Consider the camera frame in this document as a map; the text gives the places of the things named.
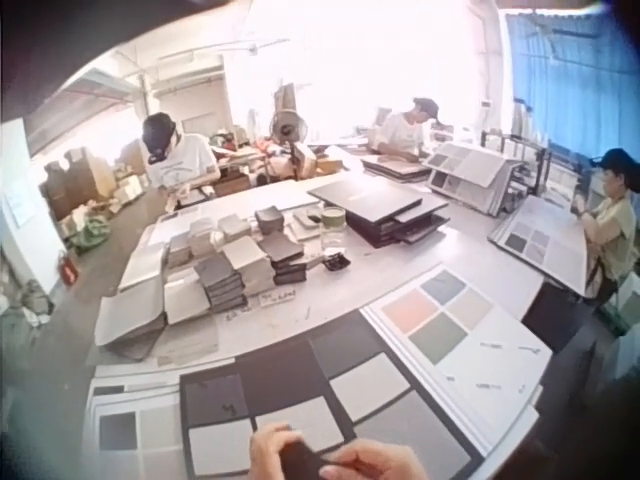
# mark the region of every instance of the floor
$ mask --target floor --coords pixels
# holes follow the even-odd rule
[[[93,376],[93,368],[85,366],[85,359],[93,341],[100,297],[114,293],[142,230],[161,213],[161,202],[154,193],[148,193],[112,220],[109,240],[81,258],[78,283],[58,306],[51,322],[42,327],[28,368],[11,372],[11,383],[17,385],[20,400],[12,411],[11,418],[16,421],[10,427],[20,433],[19,439],[29,441],[29,448],[21,450],[22,458],[32,467],[37,465],[34,459],[39,459],[39,465],[46,465],[46,478],[83,478],[77,473],[80,434]],[[582,353],[594,341],[604,349],[613,337],[597,320],[588,319],[554,358],[539,404],[543,419],[528,448],[507,465],[501,479],[544,478],[553,458],[550,452],[562,444],[580,420],[580,412],[570,405],[573,386],[567,379],[577,378]]]

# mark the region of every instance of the black cap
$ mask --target black cap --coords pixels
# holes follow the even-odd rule
[[[612,148],[594,164],[603,170],[610,170],[616,175],[624,176],[624,183],[629,190],[640,193],[640,164],[622,148]]]
[[[430,99],[430,98],[414,98],[413,103],[416,107],[420,109],[421,112],[426,113],[429,117],[436,120],[436,122],[440,123],[438,120],[438,112],[440,111],[440,107],[438,104]]]
[[[169,146],[176,124],[166,113],[149,115],[142,123],[142,141],[151,155],[161,154]]]

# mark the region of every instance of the hand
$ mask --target hand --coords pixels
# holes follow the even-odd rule
[[[428,480],[418,458],[409,447],[355,440],[329,457],[337,465],[323,467],[325,480]]]
[[[191,184],[190,183],[183,183],[176,190],[175,196],[179,200],[185,200],[189,196],[189,192],[190,191],[191,191]]]
[[[573,199],[573,207],[578,212],[579,215],[583,214],[587,209],[587,202],[584,197],[580,194],[576,195]]]
[[[280,451],[300,440],[302,434],[291,430],[286,423],[266,425],[255,432],[249,445],[249,480],[284,480]]]

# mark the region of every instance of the glass jar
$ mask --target glass jar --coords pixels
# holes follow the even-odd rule
[[[325,258],[338,253],[344,254],[346,232],[347,214],[342,208],[327,207],[322,210],[320,243]]]

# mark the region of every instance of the beige shirt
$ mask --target beige shirt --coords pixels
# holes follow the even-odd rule
[[[620,235],[600,247],[600,258],[605,267],[605,275],[618,280],[633,267],[632,251],[636,233],[636,214],[631,205],[631,197],[613,203],[604,200],[594,212],[598,225],[614,220],[620,227]]]

